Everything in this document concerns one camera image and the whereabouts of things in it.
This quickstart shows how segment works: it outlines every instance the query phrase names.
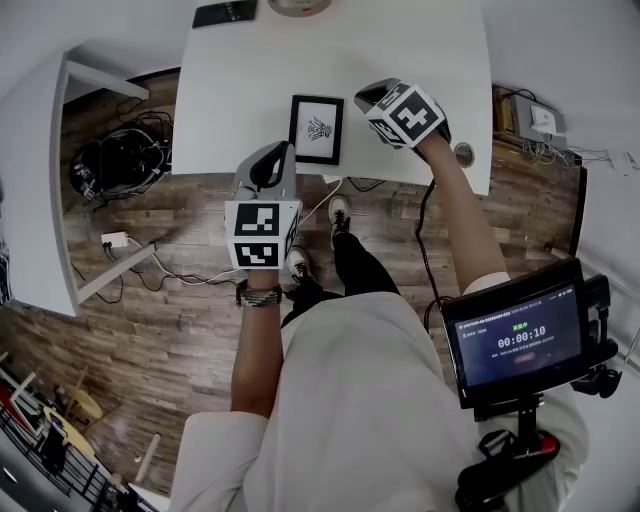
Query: power strip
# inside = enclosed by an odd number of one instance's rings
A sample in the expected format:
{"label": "power strip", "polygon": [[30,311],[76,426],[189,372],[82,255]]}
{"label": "power strip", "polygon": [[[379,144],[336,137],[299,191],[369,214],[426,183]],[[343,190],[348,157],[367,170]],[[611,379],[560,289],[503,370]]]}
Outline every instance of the power strip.
{"label": "power strip", "polygon": [[126,231],[116,231],[115,233],[104,233],[102,235],[102,245],[111,244],[111,248],[129,246],[129,235]]}

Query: black pants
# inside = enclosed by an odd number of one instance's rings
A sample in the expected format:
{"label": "black pants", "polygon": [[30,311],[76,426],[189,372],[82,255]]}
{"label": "black pants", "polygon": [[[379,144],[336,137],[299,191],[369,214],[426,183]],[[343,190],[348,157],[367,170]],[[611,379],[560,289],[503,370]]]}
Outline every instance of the black pants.
{"label": "black pants", "polygon": [[[333,248],[336,270],[344,284],[344,293],[347,297],[371,292],[400,294],[382,263],[368,253],[355,236],[350,233],[338,233],[333,239]],[[303,279],[300,285],[287,296],[293,299],[293,311],[285,317],[282,327],[319,302],[342,297],[337,293],[325,291],[311,277]]]}

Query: round object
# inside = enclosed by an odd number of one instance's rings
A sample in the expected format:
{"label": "round object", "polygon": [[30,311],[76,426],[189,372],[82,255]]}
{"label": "round object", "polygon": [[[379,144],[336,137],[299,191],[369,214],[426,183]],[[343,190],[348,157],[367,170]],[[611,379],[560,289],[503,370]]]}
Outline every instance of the round object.
{"label": "round object", "polygon": [[456,144],[456,147],[453,148],[453,153],[456,155],[460,167],[465,169],[471,167],[476,159],[473,149],[467,142]]}
{"label": "round object", "polygon": [[274,11],[292,16],[304,18],[324,11],[331,0],[269,0],[269,5]]}

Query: shoelace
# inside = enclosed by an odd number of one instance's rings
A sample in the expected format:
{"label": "shoelace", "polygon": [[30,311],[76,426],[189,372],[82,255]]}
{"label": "shoelace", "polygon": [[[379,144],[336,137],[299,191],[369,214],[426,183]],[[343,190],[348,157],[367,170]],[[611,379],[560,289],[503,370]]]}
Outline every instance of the shoelace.
{"label": "shoelace", "polygon": [[342,229],[342,226],[344,226],[344,212],[338,211],[336,212],[336,227]]}
{"label": "shoelace", "polygon": [[296,283],[299,283],[303,278],[307,277],[307,275],[309,274],[307,266],[303,262],[296,263],[295,269],[296,269],[296,272],[298,272],[298,275],[293,276],[293,280]]}
{"label": "shoelace", "polygon": [[349,228],[350,219],[344,218],[344,212],[342,210],[336,212],[336,231],[346,231]]}

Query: leg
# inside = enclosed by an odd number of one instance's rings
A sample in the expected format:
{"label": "leg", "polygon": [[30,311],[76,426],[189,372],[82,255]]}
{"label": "leg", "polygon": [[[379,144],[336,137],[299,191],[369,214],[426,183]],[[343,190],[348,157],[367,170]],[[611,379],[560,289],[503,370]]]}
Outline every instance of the leg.
{"label": "leg", "polygon": [[282,327],[306,313],[316,304],[331,299],[339,299],[342,296],[337,293],[325,291],[322,286],[309,273],[309,260],[302,250],[293,248],[287,259],[293,278],[299,286],[287,293],[287,298],[293,300],[293,311],[282,322]]}
{"label": "leg", "polygon": [[344,197],[335,196],[331,200],[329,216],[333,222],[331,241],[336,270],[344,283],[345,295],[372,292],[391,292],[399,295],[398,287],[382,263],[349,233],[351,219],[348,217],[348,205]]}

